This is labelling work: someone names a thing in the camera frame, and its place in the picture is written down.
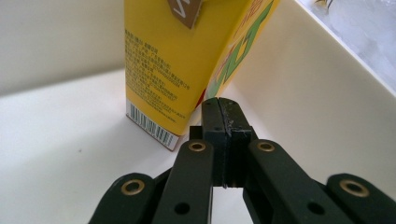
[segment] nutrition label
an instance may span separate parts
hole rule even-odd
[[[172,73],[171,65],[159,54],[159,51],[144,42],[138,36],[125,30],[126,84],[139,97],[168,119],[176,122],[174,117],[186,118],[163,99],[174,102],[177,95],[172,88],[190,89],[190,86]]]

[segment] barcode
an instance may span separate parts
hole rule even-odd
[[[166,147],[173,149],[178,137],[166,131],[163,127],[149,119],[142,111],[133,104],[131,105],[130,118],[146,132],[151,134],[155,139],[160,141]]]

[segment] screw hole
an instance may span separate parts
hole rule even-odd
[[[370,194],[370,191],[364,187],[362,184],[353,181],[353,180],[348,180],[344,179],[340,182],[340,187],[344,191],[348,192],[349,194],[352,194],[356,197],[367,197]]]
[[[203,151],[205,150],[206,146],[203,143],[191,143],[189,144],[189,149],[192,151]]]
[[[121,187],[124,195],[132,196],[140,193],[145,187],[145,183],[139,179],[133,179],[125,182]]]
[[[307,207],[314,214],[322,216],[325,213],[324,208],[318,203],[309,203]]]
[[[269,143],[266,142],[260,142],[257,147],[259,148],[259,150],[261,151],[265,151],[265,152],[272,152],[275,150],[275,147]]]
[[[175,206],[175,212],[178,215],[186,215],[190,212],[190,206],[187,203],[178,203]]]

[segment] juice box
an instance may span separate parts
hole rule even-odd
[[[277,4],[125,0],[127,116],[174,149],[197,106],[230,82]]]

